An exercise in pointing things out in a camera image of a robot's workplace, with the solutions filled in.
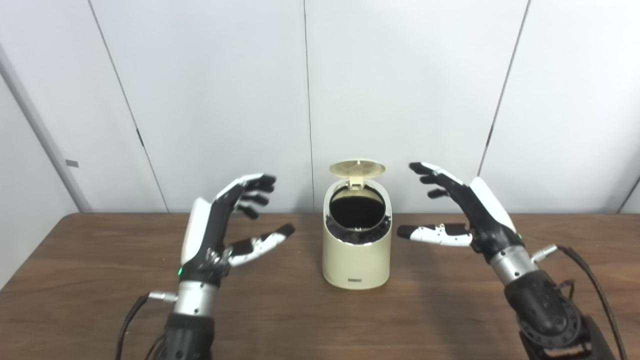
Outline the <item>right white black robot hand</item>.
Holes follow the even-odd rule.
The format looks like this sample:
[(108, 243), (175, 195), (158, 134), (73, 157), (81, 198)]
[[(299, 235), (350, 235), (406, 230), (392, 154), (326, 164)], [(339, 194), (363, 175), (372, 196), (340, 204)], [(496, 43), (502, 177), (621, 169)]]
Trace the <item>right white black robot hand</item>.
[(401, 225), (398, 237), (417, 242), (446, 245), (470, 246), (489, 262), (494, 255), (512, 246), (524, 246), (515, 225), (480, 177), (471, 183), (464, 183), (440, 166), (429, 162), (410, 162), (409, 168), (420, 176), (420, 182), (437, 185), (439, 189), (428, 192), (431, 199), (451, 198), (466, 216), (468, 229), (462, 224), (452, 224), (454, 230), (448, 233), (448, 225), (428, 224), (422, 226)]

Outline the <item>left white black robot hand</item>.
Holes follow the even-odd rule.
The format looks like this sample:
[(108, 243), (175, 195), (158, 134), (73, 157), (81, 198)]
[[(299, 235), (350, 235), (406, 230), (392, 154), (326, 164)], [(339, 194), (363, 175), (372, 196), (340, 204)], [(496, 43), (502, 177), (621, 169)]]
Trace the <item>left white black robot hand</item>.
[(270, 174), (247, 174), (233, 180), (211, 201), (202, 197), (194, 201), (183, 240), (179, 283), (192, 281), (219, 287), (231, 268), (258, 259), (295, 232), (287, 223), (275, 231), (225, 244), (233, 212), (257, 219), (259, 214), (251, 205), (265, 207), (269, 203), (265, 194), (274, 191), (276, 181)]

